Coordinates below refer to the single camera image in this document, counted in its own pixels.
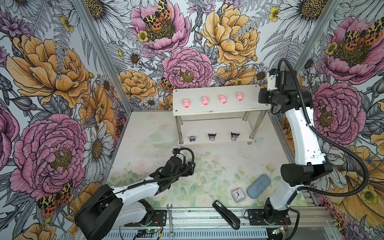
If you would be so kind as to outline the pink toy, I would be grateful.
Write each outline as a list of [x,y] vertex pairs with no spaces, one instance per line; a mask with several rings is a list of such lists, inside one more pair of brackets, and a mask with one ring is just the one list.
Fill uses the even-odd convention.
[[227,103],[227,97],[226,97],[226,96],[221,95],[221,96],[219,97],[219,99],[220,99],[220,102],[221,102],[222,104],[226,104],[226,103]]
[[244,99],[244,95],[242,93],[237,93],[237,100],[242,101]]
[[184,106],[184,108],[186,108],[186,109],[188,109],[189,107],[190,107],[190,101],[188,100],[188,99],[185,99],[184,101],[183,101],[183,106]]
[[207,106],[209,104],[209,99],[207,97],[202,98],[202,103],[204,106]]

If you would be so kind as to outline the black white kuromi toy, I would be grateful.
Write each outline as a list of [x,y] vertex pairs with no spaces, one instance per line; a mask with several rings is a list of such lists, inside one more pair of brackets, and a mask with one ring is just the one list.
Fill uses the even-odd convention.
[[209,136],[209,141],[214,142],[216,140],[217,134],[208,134],[208,136]]

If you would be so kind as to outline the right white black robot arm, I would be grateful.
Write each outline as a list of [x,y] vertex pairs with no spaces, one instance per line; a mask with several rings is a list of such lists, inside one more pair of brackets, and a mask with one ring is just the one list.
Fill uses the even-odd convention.
[[296,195],[313,180],[333,171],[321,152],[313,127],[311,93],[301,89],[295,73],[271,70],[268,86],[259,94],[259,102],[279,106],[291,127],[295,145],[295,162],[281,166],[282,182],[268,198],[263,218],[268,224],[288,222],[288,207]]

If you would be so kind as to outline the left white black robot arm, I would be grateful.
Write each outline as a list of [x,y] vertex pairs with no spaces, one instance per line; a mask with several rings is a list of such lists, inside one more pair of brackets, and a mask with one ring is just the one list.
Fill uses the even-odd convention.
[[101,240],[113,228],[125,225],[148,225],[155,216],[146,199],[170,189],[180,177],[193,175],[195,166],[194,160],[172,156],[141,182],[117,188],[102,185],[76,213],[75,224],[87,240]]

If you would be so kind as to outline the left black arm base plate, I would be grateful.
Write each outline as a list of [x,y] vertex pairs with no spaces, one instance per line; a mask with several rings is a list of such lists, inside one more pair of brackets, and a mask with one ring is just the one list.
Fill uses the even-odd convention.
[[167,225],[167,210],[153,210],[145,214],[144,218],[140,221],[142,226],[150,227],[165,227]]

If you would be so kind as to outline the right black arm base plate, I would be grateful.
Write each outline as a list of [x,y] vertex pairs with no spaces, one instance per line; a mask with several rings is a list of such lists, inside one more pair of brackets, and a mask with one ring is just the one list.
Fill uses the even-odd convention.
[[248,209],[245,211],[245,218],[249,220],[251,226],[289,226],[292,224],[288,211],[269,211],[262,209]]

